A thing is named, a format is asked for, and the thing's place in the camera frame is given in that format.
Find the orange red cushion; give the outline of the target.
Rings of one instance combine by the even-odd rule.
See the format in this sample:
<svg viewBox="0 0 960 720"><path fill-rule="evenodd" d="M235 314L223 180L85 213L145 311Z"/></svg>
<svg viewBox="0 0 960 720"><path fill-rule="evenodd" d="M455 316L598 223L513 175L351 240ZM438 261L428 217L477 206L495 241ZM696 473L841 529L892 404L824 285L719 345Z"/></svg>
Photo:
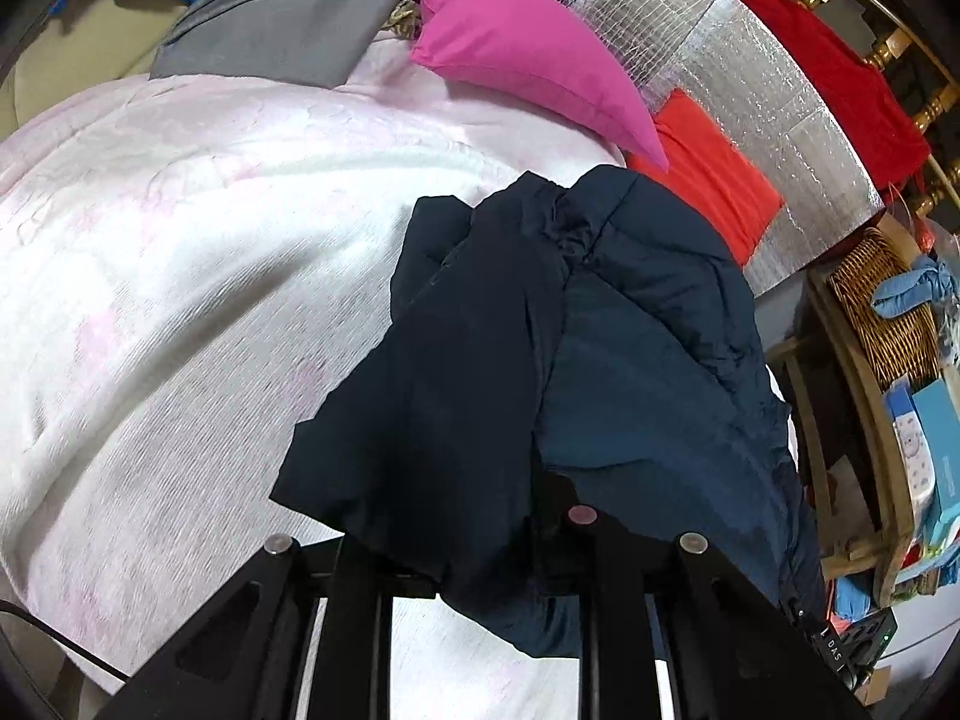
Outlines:
<svg viewBox="0 0 960 720"><path fill-rule="evenodd" d="M628 154L626 165L695 208L734 260L747 265L784 205L781 195L685 91L670 93L654 125L669 167L656 167L638 154Z"/></svg>

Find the beige leather sofa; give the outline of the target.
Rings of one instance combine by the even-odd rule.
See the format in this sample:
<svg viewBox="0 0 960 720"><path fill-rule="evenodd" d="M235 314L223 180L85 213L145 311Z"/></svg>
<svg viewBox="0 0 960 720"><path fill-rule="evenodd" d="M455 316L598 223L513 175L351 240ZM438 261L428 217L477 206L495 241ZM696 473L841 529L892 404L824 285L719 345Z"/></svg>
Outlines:
<svg viewBox="0 0 960 720"><path fill-rule="evenodd" d="M181 0L67 0L2 83L2 138L101 83L146 73L187 5Z"/></svg>

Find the magenta pink pillow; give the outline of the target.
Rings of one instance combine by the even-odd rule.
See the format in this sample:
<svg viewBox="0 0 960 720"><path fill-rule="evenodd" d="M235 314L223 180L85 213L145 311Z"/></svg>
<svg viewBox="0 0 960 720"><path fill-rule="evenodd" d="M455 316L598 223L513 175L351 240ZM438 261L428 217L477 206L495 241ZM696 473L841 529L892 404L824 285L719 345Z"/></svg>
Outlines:
<svg viewBox="0 0 960 720"><path fill-rule="evenodd" d="M619 60L556 0L418 0L410 60L523 99L664 169L667 156Z"/></svg>

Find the wooden side table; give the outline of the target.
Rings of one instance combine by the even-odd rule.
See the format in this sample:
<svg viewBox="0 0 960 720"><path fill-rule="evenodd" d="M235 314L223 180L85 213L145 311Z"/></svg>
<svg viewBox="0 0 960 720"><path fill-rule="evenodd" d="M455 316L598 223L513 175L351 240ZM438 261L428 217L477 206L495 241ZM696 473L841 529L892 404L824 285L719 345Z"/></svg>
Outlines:
<svg viewBox="0 0 960 720"><path fill-rule="evenodd" d="M793 407L800 471L817 517L823 577L872 575L872 600L893 603L914 533L913 504L892 418L828 271L805 278L799 330L766 362Z"/></svg>

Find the grey folded garment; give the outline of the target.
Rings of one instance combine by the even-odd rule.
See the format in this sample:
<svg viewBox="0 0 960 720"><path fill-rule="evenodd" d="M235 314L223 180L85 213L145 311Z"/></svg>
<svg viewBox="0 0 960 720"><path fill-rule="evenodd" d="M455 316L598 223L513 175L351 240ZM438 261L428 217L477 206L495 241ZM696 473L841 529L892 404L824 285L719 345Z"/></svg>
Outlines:
<svg viewBox="0 0 960 720"><path fill-rule="evenodd" d="M254 76L335 88L400 0L195 0L149 75Z"/></svg>

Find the navy blue jacket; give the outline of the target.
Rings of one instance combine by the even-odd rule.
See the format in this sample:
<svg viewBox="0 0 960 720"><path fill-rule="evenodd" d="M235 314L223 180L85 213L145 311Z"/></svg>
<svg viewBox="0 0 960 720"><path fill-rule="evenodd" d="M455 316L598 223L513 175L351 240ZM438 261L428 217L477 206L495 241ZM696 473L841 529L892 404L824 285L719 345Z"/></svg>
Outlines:
<svg viewBox="0 0 960 720"><path fill-rule="evenodd" d="M576 504L825 606L752 291L706 218L619 167L418 200L389 330L296 426L272 496L532 656L579 650L576 601L534 575Z"/></svg>

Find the red cloth on railing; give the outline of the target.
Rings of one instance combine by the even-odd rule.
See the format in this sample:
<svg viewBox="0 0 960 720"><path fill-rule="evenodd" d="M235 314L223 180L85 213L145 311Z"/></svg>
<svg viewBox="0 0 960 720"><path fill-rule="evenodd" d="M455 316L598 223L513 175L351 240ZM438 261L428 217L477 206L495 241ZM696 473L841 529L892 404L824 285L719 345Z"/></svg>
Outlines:
<svg viewBox="0 0 960 720"><path fill-rule="evenodd" d="M874 187L901 188L928 159L928 142L884 76L796 0L740 0L775 35L839 123Z"/></svg>

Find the black power strip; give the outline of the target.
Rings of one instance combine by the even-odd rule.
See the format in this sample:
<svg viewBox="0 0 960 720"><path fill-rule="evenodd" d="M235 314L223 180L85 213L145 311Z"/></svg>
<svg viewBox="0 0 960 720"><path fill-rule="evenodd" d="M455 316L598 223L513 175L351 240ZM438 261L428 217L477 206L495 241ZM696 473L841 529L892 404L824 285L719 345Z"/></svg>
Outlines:
<svg viewBox="0 0 960 720"><path fill-rule="evenodd" d="M892 608L874 611L828 640L828 663L850 691L861 688L898 629Z"/></svg>

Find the wooden stair railing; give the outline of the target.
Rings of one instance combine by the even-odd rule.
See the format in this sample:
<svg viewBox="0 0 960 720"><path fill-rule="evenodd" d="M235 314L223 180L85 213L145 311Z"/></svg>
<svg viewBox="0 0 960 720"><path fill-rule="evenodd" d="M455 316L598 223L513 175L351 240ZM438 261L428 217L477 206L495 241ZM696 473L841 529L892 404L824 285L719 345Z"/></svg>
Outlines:
<svg viewBox="0 0 960 720"><path fill-rule="evenodd" d="M820 12L833 0L796 0L804 8L811 11L820 21ZM924 41L918 29L912 28L907 21L895 15L880 0L853 0L861 5L867 13L874 15L878 21L877 28L874 29L874 40L871 47L862 52L853 49L867 65L872 65L884 76L885 82L890 86L892 78L892 68L901 57L908 59L923 59L931 67L932 71L937 73L937 85L932 93L924 99L924 103L919 107L907 107L901 104L900 99L896 98L895 91L892 89L893 96L900 103L908 117L916 125L924 140L928 142L928 159L913 177L910 177L905 185L896 188L890 185L885 192L884 197L889 199L893 194L900 192L903 188L912 188L913 196L908 200L908 206L911 211L918 216L928 216L940 205L955 206L958 203L958 163L942 164L935 157L934 148L928 140L929 131L936 125L942 124L944 119L949 117L952 110L958 107L958 80L952 75L946 64L940 60L939 55L935 54L926 41Z"/></svg>

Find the pink white bed blanket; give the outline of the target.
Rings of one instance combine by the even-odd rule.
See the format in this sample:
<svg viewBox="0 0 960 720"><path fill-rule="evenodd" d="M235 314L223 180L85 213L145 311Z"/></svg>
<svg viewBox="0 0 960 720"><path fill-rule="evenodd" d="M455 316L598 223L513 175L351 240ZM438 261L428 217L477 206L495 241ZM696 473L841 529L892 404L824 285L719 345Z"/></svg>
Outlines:
<svg viewBox="0 0 960 720"><path fill-rule="evenodd" d="M267 536L295 427L386 333L416 202L617 148L377 36L332 89L135 75L2 145L2 577L114 688Z"/></svg>

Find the white patterned tissue pack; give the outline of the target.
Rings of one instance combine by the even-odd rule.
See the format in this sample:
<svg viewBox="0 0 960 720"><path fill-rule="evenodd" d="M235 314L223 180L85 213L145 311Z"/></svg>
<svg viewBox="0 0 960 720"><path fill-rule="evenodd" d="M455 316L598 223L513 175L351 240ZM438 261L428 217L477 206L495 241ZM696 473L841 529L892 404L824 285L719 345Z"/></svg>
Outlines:
<svg viewBox="0 0 960 720"><path fill-rule="evenodd" d="M907 376L892 382L889 390L885 392L884 403L892 420L896 445L905 468L914 515L921 518L934 499L934 460L923 424L914 406Z"/></svg>

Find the silver foil insulation panel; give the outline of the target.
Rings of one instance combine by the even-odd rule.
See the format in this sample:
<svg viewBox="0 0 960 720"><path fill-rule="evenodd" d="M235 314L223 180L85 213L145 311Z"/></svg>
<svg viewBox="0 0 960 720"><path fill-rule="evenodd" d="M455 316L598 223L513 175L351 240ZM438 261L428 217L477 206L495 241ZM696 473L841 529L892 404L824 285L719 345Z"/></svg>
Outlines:
<svg viewBox="0 0 960 720"><path fill-rule="evenodd" d="M745 268L765 294L880 210L822 96L740 0L560 0L597 32L652 110L675 89L708 112L781 193Z"/></svg>

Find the light blue cloth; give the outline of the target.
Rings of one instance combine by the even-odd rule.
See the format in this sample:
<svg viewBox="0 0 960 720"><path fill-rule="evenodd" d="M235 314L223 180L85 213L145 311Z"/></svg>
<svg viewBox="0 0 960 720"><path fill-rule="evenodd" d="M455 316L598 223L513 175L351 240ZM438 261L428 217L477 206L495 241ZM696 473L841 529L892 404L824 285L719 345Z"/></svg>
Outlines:
<svg viewBox="0 0 960 720"><path fill-rule="evenodd" d="M896 319L923 304L944 304L958 294L957 278L947 262L921 255L910 270L882 281L871 307L882 319Z"/></svg>

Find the wicker basket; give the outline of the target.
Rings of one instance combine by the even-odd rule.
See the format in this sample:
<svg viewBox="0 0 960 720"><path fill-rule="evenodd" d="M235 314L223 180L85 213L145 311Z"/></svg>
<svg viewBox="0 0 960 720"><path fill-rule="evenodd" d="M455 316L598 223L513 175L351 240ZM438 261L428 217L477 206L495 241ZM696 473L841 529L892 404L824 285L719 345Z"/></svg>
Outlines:
<svg viewBox="0 0 960 720"><path fill-rule="evenodd" d="M889 286L900 286L908 273L884 232L867 229L827 277L882 390L905 379L918 392L940 374L931 306L905 307L896 294L889 296Z"/></svg>

